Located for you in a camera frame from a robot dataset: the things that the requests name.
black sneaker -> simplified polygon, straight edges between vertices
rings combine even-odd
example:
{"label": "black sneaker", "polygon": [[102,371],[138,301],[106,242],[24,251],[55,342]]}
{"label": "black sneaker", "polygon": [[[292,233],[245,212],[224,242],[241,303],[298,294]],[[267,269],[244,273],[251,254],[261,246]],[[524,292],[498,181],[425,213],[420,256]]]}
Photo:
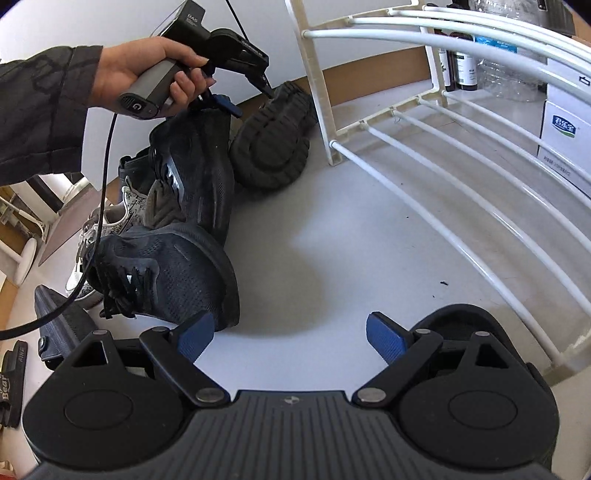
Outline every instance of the black sneaker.
{"label": "black sneaker", "polygon": [[229,137],[230,115],[217,109],[189,109],[150,133],[157,178],[177,192],[186,221],[220,245],[226,242],[234,197]]}
{"label": "black sneaker", "polygon": [[128,184],[125,179],[129,177],[131,184],[138,192],[143,195],[148,194],[150,187],[154,183],[154,180],[156,180],[154,169],[148,158],[149,149],[149,147],[144,148],[134,158],[127,155],[119,160],[120,189]]}
{"label": "black sneaker", "polygon": [[294,82],[250,116],[230,146],[236,181],[248,188],[278,190],[299,178],[308,159],[306,134],[318,123],[314,100]]}
{"label": "black sneaker", "polygon": [[[66,298],[55,290],[39,285],[35,289],[37,318],[52,312],[65,301]],[[80,305],[73,303],[58,318],[39,328],[37,352],[47,368],[55,370],[61,361],[97,328],[90,315]]]}
{"label": "black sneaker", "polygon": [[205,230],[172,223],[157,230],[136,226],[100,240],[88,268],[89,284],[104,299],[106,318],[149,315],[181,324],[207,310],[216,330],[238,323],[238,285],[230,260]]}

bottle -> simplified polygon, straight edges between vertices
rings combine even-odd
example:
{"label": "bottle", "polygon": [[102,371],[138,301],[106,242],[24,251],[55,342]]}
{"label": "bottle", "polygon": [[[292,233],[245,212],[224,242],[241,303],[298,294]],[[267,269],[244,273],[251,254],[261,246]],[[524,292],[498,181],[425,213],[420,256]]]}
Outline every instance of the bottle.
{"label": "bottle", "polygon": [[[458,4],[450,4],[447,7],[462,9],[462,7]],[[449,36],[474,41],[472,36],[467,33],[452,32]],[[454,52],[453,57],[456,87],[460,90],[478,90],[478,79],[476,77],[476,59],[472,55],[461,52]]]}
{"label": "bottle", "polygon": [[[433,29],[433,31],[437,35],[445,35],[442,30],[438,28]],[[452,92],[456,89],[456,83],[454,81],[454,57],[452,56],[452,52],[447,51],[443,48],[438,48],[437,52],[439,53],[439,62],[441,63],[441,69],[443,70],[443,81],[445,84],[445,89],[448,92]]]}
{"label": "bottle", "polygon": [[[539,25],[540,13],[537,0],[469,0],[472,10],[500,15],[506,18],[525,21],[532,25]],[[540,55],[506,42],[493,38],[476,36],[477,43],[502,48],[513,53],[541,60]],[[517,100],[532,102],[538,96],[539,81],[521,72],[509,69],[490,60],[480,60],[478,63],[478,77],[480,85],[491,94]]]}

black cable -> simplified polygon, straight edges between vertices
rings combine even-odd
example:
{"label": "black cable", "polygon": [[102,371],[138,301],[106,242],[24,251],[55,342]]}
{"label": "black cable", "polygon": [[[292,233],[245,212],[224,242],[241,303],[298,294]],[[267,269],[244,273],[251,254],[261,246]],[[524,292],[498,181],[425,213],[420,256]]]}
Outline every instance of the black cable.
{"label": "black cable", "polygon": [[[232,12],[234,20],[236,20],[236,23],[238,24],[238,28],[240,28],[240,31],[242,32],[242,36],[244,37],[244,39],[247,42],[250,42],[250,40],[248,39],[248,36],[246,35],[246,32],[244,31],[244,27],[242,26],[242,24],[240,23],[240,20],[238,19],[238,15],[236,15],[236,12],[234,11],[234,7],[230,3],[230,0],[226,0],[226,3],[228,4],[228,8],[230,9],[230,12]],[[269,83],[269,79],[267,78],[266,73],[262,74],[262,79],[265,80],[265,83],[267,84],[267,86],[269,88],[271,88],[271,84]]]}
{"label": "black cable", "polygon": [[[99,226],[98,226],[98,231],[96,234],[95,245],[92,249],[92,256],[90,258],[89,265],[95,261],[96,248],[99,245],[100,235],[101,235],[102,229],[103,229],[103,216],[105,214],[105,196],[106,196],[106,190],[107,190],[107,168],[109,166],[109,153],[111,151],[111,139],[113,138],[113,130],[115,129],[115,122],[116,121],[117,121],[117,114],[114,113],[113,120],[111,122],[111,129],[109,130],[109,136],[107,138],[107,145],[105,147],[105,162],[103,164],[103,184],[102,184],[103,192],[102,192],[101,199],[100,199]],[[28,322],[28,323],[25,323],[24,325],[14,327],[14,328],[11,328],[8,330],[0,330],[0,340],[8,340],[11,338],[20,337],[21,335],[32,332],[33,330],[37,330],[38,328],[42,327],[46,323],[49,323],[50,321],[55,320],[70,305],[72,305],[74,303],[76,297],[78,296],[78,294],[82,290],[82,287],[84,286],[85,281],[86,281],[86,270],[84,270],[84,272],[82,272],[82,277],[81,277],[80,281],[78,282],[78,285],[76,285],[76,288],[74,289],[74,291],[70,294],[70,296],[66,299],[66,301],[63,304],[61,304],[58,308],[56,308],[52,312],[49,312],[47,315],[44,315],[43,317],[38,318],[37,320],[33,320],[32,322]]]}

person's hand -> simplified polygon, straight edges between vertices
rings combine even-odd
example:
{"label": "person's hand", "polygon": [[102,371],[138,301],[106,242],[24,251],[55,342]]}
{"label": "person's hand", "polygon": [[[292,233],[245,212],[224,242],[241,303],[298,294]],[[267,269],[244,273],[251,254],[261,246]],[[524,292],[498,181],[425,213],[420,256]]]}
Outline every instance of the person's hand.
{"label": "person's hand", "polygon": [[170,86],[173,105],[160,116],[173,116],[215,83],[205,79],[200,67],[207,59],[197,55],[190,47],[164,37],[144,38],[116,47],[104,48],[96,71],[95,83],[90,93],[89,106],[101,106],[120,112],[116,100],[138,77],[166,58],[180,60],[191,68],[190,75],[178,72]]}

dark glass bottle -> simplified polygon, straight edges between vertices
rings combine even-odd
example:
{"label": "dark glass bottle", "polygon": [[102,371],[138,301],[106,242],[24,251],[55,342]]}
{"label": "dark glass bottle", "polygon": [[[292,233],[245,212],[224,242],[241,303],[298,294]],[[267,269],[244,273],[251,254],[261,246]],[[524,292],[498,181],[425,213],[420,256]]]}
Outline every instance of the dark glass bottle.
{"label": "dark glass bottle", "polygon": [[[458,4],[450,4],[447,7],[462,9]],[[474,41],[474,38],[467,33],[452,32],[449,36]],[[453,57],[456,87],[460,90],[478,90],[476,59],[472,55],[461,52],[453,52]]]}
{"label": "dark glass bottle", "polygon": [[[437,7],[437,4],[428,3],[428,7]],[[434,28],[433,31],[437,35],[445,35],[442,30],[439,28]],[[455,59],[452,55],[452,52],[445,50],[444,48],[438,48],[437,53],[439,54],[439,63],[441,64],[441,69],[443,70],[443,82],[445,85],[445,89],[448,92],[452,92],[456,89],[456,81],[454,75],[454,62]]]}

